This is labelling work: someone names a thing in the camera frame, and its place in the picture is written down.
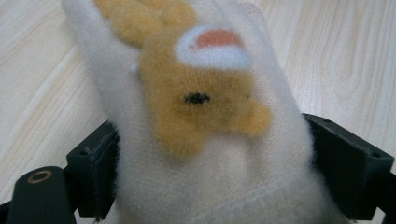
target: plush toy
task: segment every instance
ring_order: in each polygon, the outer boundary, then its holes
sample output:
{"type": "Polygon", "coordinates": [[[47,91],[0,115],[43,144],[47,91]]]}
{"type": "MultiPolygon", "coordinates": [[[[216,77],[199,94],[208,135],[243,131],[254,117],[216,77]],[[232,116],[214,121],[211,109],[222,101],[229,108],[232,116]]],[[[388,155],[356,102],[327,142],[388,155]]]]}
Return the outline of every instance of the plush toy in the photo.
{"type": "Polygon", "coordinates": [[[347,223],[311,165],[307,125],[256,7],[63,5],[120,136],[105,223],[347,223]]]}
{"type": "Polygon", "coordinates": [[[142,49],[137,70],[166,149],[191,156],[214,133],[254,137],[268,127],[269,109],[250,98],[250,59],[234,31],[197,25],[179,0],[95,3],[122,40],[142,49]]]}

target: fuzzy white fabric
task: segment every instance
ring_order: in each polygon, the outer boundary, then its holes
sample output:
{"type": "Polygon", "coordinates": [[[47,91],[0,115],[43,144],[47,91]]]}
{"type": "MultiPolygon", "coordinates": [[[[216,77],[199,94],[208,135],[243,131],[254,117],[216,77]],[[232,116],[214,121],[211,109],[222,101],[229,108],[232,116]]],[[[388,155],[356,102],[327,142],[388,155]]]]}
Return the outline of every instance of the fuzzy white fabric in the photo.
{"type": "Polygon", "coordinates": [[[105,223],[347,222],[310,167],[307,125],[268,32],[255,24],[263,22],[260,14],[253,13],[253,21],[235,1],[191,0],[201,22],[240,33],[252,58],[254,98],[269,105],[274,118],[263,137],[219,134],[201,154],[182,161],[161,150],[154,137],[141,80],[130,69],[139,50],[115,37],[92,0],[63,5],[120,134],[117,216],[105,223]]]}

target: orange nose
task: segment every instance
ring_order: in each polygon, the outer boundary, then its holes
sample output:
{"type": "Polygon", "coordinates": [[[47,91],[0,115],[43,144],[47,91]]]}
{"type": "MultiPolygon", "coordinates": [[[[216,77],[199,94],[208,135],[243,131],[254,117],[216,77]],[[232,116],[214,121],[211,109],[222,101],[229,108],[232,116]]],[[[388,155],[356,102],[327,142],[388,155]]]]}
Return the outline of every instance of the orange nose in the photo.
{"type": "Polygon", "coordinates": [[[198,49],[204,49],[214,46],[227,46],[235,45],[239,47],[244,47],[242,40],[238,35],[231,31],[217,29],[209,30],[201,35],[199,35],[196,45],[198,49]]]}

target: wooden table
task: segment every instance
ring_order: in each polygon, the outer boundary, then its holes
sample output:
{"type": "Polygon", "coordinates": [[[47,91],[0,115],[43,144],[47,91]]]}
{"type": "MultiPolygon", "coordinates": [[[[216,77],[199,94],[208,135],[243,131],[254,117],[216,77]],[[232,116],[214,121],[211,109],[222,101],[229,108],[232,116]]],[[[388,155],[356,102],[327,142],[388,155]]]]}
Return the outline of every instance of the wooden table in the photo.
{"type": "MultiPolygon", "coordinates": [[[[396,1],[255,2],[301,110],[395,157],[396,1]]],[[[86,73],[60,1],[0,0],[0,203],[106,120],[86,73]]]]}

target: black eye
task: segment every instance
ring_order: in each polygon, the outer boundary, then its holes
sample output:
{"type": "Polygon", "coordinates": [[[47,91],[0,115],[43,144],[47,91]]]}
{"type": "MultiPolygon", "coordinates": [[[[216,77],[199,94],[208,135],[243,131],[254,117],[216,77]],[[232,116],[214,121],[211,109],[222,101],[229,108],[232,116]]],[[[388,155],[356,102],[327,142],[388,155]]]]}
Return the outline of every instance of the black eye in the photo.
{"type": "Polygon", "coordinates": [[[184,101],[187,104],[194,104],[194,105],[201,105],[204,102],[209,102],[210,101],[210,97],[206,94],[203,93],[192,93],[190,92],[189,95],[184,97],[184,101]]]}

